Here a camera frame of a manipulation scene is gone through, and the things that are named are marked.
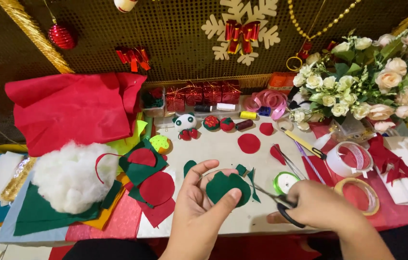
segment red gift box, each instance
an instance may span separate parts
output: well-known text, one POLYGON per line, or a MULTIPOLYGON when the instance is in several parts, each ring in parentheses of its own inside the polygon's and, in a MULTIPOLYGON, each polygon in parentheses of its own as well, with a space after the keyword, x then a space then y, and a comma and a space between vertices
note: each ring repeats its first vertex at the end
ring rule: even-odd
POLYGON ((203 103, 203 83, 188 82, 184 89, 186 104, 194 106, 203 103))
POLYGON ((238 80, 224 80, 222 82, 222 103, 239 104, 241 88, 238 80))
POLYGON ((184 112, 184 87, 168 86, 166 91, 167 111, 184 112))
POLYGON ((217 105, 222 102, 222 81, 207 81, 203 86, 204 104, 217 105))

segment right hand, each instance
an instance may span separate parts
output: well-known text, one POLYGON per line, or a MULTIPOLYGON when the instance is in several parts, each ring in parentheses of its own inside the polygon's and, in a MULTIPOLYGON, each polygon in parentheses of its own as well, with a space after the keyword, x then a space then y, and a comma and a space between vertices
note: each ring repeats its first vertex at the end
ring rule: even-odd
MULTIPOLYGON (((297 203, 297 208, 286 210, 295 221, 314 228, 330 229, 338 233, 351 223, 358 224, 367 219, 363 213, 344 197, 326 185, 312 180, 295 183, 287 195, 288 201, 297 203)), ((279 212, 267 216, 267 222, 290 223, 279 212)))

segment green felt sheet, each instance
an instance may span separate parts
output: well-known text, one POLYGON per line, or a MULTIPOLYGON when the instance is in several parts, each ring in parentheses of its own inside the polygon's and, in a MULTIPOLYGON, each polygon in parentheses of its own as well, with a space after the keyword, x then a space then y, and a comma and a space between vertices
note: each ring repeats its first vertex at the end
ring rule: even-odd
POLYGON ((122 182, 118 180, 114 180, 114 183, 112 184, 111 189, 109 189, 108 194, 106 194, 105 199, 101 203, 101 207, 103 209, 109 209, 109 207, 111 207, 111 204, 116 198, 116 195, 119 193, 121 187, 122 187, 122 182))
POLYGON ((238 164, 238 166, 236 166, 236 170, 241 177, 246 173, 246 167, 242 166, 241 164, 238 164))
POLYGON ((193 160, 189 160, 187 163, 184 164, 183 167, 183 177, 186 177, 186 174, 190 171, 190 169, 195 166, 197 163, 193 160))
POLYGON ((214 178, 206 185, 206 193, 209 199, 216 204, 229 190, 239 188, 242 192, 236 208, 246 204, 251 197, 251 188, 238 174, 226 176, 222 172, 215 174, 214 178))
POLYGON ((254 192, 252 193, 252 198, 260 203, 260 198, 259 198, 259 196, 257 196, 256 190, 255 190, 255 187, 254 187, 254 168, 252 168, 252 171, 250 171, 247 174, 247 176, 249 177, 249 180, 251 180, 252 188, 254 190, 254 192))
POLYGON ((80 214, 56 212, 50 202, 38 193, 38 187, 29 184, 23 206, 16 220, 15 236, 66 227, 77 221, 92 220, 98 217, 101 202, 93 205, 80 214))
POLYGON ((159 172, 162 168, 164 168, 164 166, 167 165, 167 162, 164 160, 164 158, 162 158, 162 156, 158 152, 156 152, 151 143, 146 139, 143 139, 141 142, 139 142, 135 147, 133 147, 130 152, 126 153, 125 156, 126 157, 120 157, 119 166, 124 170, 125 174, 129 177, 130 181, 135 186, 140 185, 149 176, 159 172), (127 161, 127 158, 130 156, 130 154, 132 154, 133 151, 139 148, 147 148, 153 152, 154 156, 156 157, 155 167, 127 161))
POLYGON ((153 205, 146 202, 146 200, 140 194, 140 189, 138 189, 135 186, 133 186, 133 188, 129 191, 129 197, 134 198, 134 199, 138 200, 139 202, 146 203, 148 205, 148 207, 150 207, 150 208, 154 207, 153 205))

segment hand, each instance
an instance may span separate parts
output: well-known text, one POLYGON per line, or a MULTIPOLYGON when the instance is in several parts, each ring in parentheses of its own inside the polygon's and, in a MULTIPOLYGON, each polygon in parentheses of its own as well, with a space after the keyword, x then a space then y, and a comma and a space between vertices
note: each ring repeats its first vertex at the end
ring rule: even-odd
MULTIPOLYGON (((170 239, 161 259, 205 260, 211 255, 222 223, 242 195, 239 189, 231 189, 215 205, 207 197, 205 187, 219 171, 201 176, 218 164, 217 160, 198 163, 186 175, 177 196, 170 239)), ((238 173, 235 169, 220 171, 225 175, 238 173)))
MULTIPOLYGON (((286 213, 293 220, 310 227, 339 233, 349 226, 367 222, 363 214, 344 197, 312 180, 295 183, 289 189, 287 199, 297 202, 297 208, 286 210, 286 213)), ((279 212, 268 215, 266 220, 272 224, 289 223, 279 212)))

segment yellow thread spool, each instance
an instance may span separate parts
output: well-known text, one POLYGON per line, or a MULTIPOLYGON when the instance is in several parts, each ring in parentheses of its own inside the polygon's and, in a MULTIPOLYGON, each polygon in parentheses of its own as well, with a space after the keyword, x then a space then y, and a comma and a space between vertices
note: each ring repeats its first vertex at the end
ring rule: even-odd
POLYGON ((249 112, 249 111, 242 111, 242 112, 239 112, 239 117, 245 118, 245 119, 256 119, 257 113, 249 112))

